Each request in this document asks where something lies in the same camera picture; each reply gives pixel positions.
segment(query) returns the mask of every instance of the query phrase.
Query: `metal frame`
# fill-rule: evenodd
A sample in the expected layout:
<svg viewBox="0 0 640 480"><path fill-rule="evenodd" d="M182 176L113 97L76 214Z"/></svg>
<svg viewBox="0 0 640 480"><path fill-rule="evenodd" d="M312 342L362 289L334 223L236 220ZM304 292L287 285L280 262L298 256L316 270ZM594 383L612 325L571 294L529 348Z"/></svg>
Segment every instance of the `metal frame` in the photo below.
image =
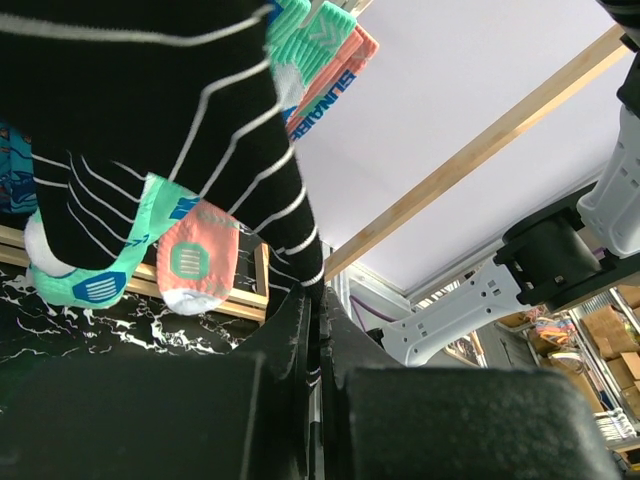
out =
<svg viewBox="0 0 640 480"><path fill-rule="evenodd" d="M254 250L256 264L256 286L258 293L245 292L233 288L229 298L216 312L234 317L254 320L263 323L265 320L267 303L269 302L269 248L261 244ZM28 267L30 260L24 250L22 231L0 225L0 262ZM150 297L162 298L156 283L156 267L141 263L127 284L128 292L140 293Z"/></svg>

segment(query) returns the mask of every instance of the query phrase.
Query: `wooden rod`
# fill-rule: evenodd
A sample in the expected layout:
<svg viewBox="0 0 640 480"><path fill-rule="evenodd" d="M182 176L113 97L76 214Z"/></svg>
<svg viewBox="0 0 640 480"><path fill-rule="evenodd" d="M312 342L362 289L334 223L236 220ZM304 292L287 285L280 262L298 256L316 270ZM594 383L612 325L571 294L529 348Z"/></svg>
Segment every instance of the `wooden rod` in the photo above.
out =
<svg viewBox="0 0 640 480"><path fill-rule="evenodd" d="M29 265L29 259L26 256L26 252L24 252L24 239L22 232L20 230L16 230L15 228L6 227L4 225L0 225L0 244L9 245L11 248L7 250L7 252L12 252L19 257L20 265L22 267L26 267ZM229 294L228 302L238 303L240 305L246 305L247 307L255 307L259 309L266 310L267 303L269 302L269 298L267 297L267 287L268 284L267 277L268 276L268 267L269 267L269 250L267 246L263 243L259 245L255 249L255 263L256 263L256 284L258 285L258 290L264 290L264 294L260 293L252 293L245 292L244 290L239 290L237 288L231 289ZM134 278L139 278L141 280L152 281L155 284L156 281L156 267L152 265L147 265L145 263L141 263L136 267L135 272L133 273Z"/></svg>
<svg viewBox="0 0 640 480"><path fill-rule="evenodd" d="M500 117L431 175L329 256L325 276L331 280L404 225L414 215L473 172L496 152L539 122L594 78L620 60L627 47L619 25L589 45L520 103Z"/></svg>

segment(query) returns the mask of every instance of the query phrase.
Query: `white metal mount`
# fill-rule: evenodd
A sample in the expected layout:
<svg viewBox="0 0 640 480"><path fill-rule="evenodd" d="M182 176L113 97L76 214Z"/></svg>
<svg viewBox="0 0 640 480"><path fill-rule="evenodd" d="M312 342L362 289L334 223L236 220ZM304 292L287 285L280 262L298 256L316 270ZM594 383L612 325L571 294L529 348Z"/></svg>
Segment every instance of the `white metal mount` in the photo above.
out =
<svg viewBox="0 0 640 480"><path fill-rule="evenodd" d="M611 160L577 208L584 224L611 253L625 258L640 252L640 119L624 105Z"/></svg>
<svg viewBox="0 0 640 480"><path fill-rule="evenodd" d="M465 283L410 317L382 328L382 345L408 366L424 365L451 342L506 315L528 310L504 265L487 261Z"/></svg>

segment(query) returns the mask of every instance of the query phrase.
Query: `sock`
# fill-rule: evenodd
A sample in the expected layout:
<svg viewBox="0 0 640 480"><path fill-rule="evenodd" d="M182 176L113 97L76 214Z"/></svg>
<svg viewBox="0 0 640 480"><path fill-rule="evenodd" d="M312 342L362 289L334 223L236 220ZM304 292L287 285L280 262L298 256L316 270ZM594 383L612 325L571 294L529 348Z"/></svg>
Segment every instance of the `sock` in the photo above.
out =
<svg viewBox="0 0 640 480"><path fill-rule="evenodd" d="M11 211L11 132L9 125L0 121L0 211Z"/></svg>
<svg viewBox="0 0 640 480"><path fill-rule="evenodd" d="M294 33L311 10L309 0L269 0L273 10L268 16L267 44L282 45Z"/></svg>
<svg viewBox="0 0 640 480"><path fill-rule="evenodd" d="M90 162L69 152L41 149L32 156L42 226L56 260L88 270L112 265L133 228L145 176L114 162ZM32 259L37 256L27 253ZM34 263L55 275L46 270L50 261Z"/></svg>
<svg viewBox="0 0 640 480"><path fill-rule="evenodd" d="M0 211L35 212L31 138L0 121Z"/></svg>
<svg viewBox="0 0 640 480"><path fill-rule="evenodd" d="M158 242L158 287L181 315L214 310L229 297L238 260L239 224L200 201Z"/></svg>
<svg viewBox="0 0 640 480"><path fill-rule="evenodd" d="M11 213L35 212L36 184L33 180L33 159L31 158L31 137L17 130L11 135Z"/></svg>
<svg viewBox="0 0 640 480"><path fill-rule="evenodd" d="M284 45L271 50L272 72L277 74L283 66L291 70L286 75L277 75L276 83L302 81L302 85L295 87L279 86L278 91L304 92L318 72L331 62L355 27L355 18L344 10L329 2L322 4L309 25L296 30Z"/></svg>
<svg viewBox="0 0 640 480"><path fill-rule="evenodd" d="M289 118L287 132L290 140L299 140L311 130L377 53L378 42L360 25L356 27L356 32L363 40L360 48L345 62L325 88L321 89L315 98L309 101L306 107L300 108Z"/></svg>
<svg viewBox="0 0 640 480"><path fill-rule="evenodd" d="M47 264L45 273L36 264L42 264L37 255L30 254L32 264L29 274L38 294L51 305L74 306L81 308L108 308L122 297L126 285L131 280L136 267L144 258L149 245L169 229L178 218L172 212L184 209L185 196L191 195L179 185L149 175L145 181L140 208L126 242L125 248L115 263L106 270L86 270L64 264ZM29 251L48 250L40 211L31 216L25 230L26 238L33 242L39 238L40 249L30 245Z"/></svg>
<svg viewBox="0 0 640 480"><path fill-rule="evenodd" d="M45 159L34 163L34 176L55 257L92 270L112 265L153 173L255 231L281 256L274 268L285 275L271 283L286 293L297 281L317 304L322 246L269 69L268 6L78 5L64 2L54 15L42 2L0 4L3 61L15 65L0 75L0 91L11 92L0 117L31 135L32 155ZM34 66L46 66L46 85L30 73ZM81 160L100 175L78 172L86 191L70 173L70 164L86 169ZM277 296L269 298L275 311Z"/></svg>
<svg viewBox="0 0 640 480"><path fill-rule="evenodd" d="M304 97L304 82L300 70L293 64L274 65L272 73L278 92L278 101L282 105L282 115L286 122Z"/></svg>
<svg viewBox="0 0 640 480"><path fill-rule="evenodd" d="M288 121L291 116L295 117L302 109L306 108L309 103L311 103L320 93L323 91L327 85L332 85L331 79L335 76L336 73L344 66L344 64L358 51L358 49L362 46L364 40L362 35L360 35L356 30L351 32L349 38L345 40L345 42L336 53L335 58L324 67L318 75L313 79L313 82L309 85L309 88L305 92L303 98L296 103L297 108L294 112L290 113L285 121Z"/></svg>

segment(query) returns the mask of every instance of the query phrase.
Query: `wooden frame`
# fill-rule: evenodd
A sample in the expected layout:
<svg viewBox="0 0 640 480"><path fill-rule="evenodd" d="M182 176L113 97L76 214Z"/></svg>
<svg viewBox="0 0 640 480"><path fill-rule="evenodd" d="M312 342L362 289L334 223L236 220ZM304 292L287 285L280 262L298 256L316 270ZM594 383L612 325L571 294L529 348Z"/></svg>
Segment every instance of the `wooden frame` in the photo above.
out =
<svg viewBox="0 0 640 480"><path fill-rule="evenodd" d="M269 249L261 244L254 250L256 264L256 289L258 293L245 292L233 288L229 298L216 308L224 313L263 323L265 320L269 285ZM27 267L29 257L24 250L22 231L0 225L0 262ZM127 291L141 293L150 297L162 298L156 284L156 267L141 263L127 284Z"/></svg>
<svg viewBox="0 0 640 480"><path fill-rule="evenodd" d="M629 52L619 25L589 45L489 128L333 252L325 263L331 280L418 212L538 123Z"/></svg>

